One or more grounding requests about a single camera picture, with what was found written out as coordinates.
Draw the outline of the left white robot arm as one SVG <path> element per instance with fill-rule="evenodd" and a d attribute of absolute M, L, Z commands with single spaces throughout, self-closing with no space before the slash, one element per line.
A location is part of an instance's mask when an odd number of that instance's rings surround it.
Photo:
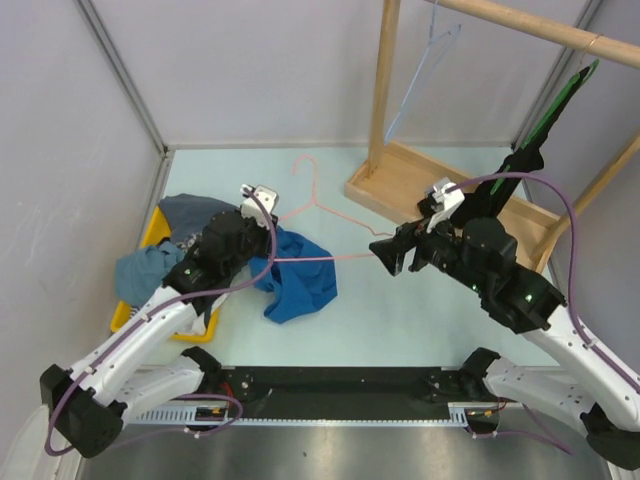
<path fill-rule="evenodd" d="M 214 303 L 236 291 L 234 277 L 254 257 L 273 261 L 277 218 L 242 209 L 213 216 L 201 237 L 163 278 L 159 288 L 116 334 L 64 369 L 40 377 L 50 432 L 58 432 L 84 458 L 104 452 L 130 420 L 174 398 L 207 400 L 223 382 L 220 363 L 190 347 L 174 361 L 145 374 L 136 371 L 175 332 L 212 313 Z"/>

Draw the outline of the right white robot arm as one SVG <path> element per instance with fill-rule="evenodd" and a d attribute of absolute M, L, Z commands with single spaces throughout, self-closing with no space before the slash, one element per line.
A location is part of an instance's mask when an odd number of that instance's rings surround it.
<path fill-rule="evenodd" d="M 492 320 L 544 350 L 573 380 L 554 380 L 478 348 L 460 369 L 469 399 L 493 395 L 532 407 L 583 435 L 609 463 L 638 469 L 639 390 L 625 380 L 636 373 L 608 348 L 588 345 L 567 317 L 565 297 L 517 262 L 517 241 L 497 219 L 473 219 L 460 234 L 448 221 L 433 230 L 423 221 L 405 223 L 369 249 L 393 276 L 412 251 L 410 271 L 433 266 L 472 290 Z"/>

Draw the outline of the pink wire hanger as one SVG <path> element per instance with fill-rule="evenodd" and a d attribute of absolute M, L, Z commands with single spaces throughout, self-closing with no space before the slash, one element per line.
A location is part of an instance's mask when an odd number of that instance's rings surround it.
<path fill-rule="evenodd" d="M 278 163 L 267 184 L 280 194 L 279 226 L 326 251 L 305 254 L 306 263 L 320 263 L 326 257 L 340 263 L 372 260 L 369 243 L 390 238 L 394 225 L 348 199 L 332 179 L 334 173 L 341 172 L 331 161 L 309 154 Z"/>

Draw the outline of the blue tank top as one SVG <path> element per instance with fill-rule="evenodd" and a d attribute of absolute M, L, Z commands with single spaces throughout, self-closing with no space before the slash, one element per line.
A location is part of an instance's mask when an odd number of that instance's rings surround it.
<path fill-rule="evenodd" d="M 283 324 L 316 313 L 338 296 L 332 255 L 304 236 L 278 227 L 277 255 L 271 270 L 254 284 L 272 299 L 263 315 Z"/>

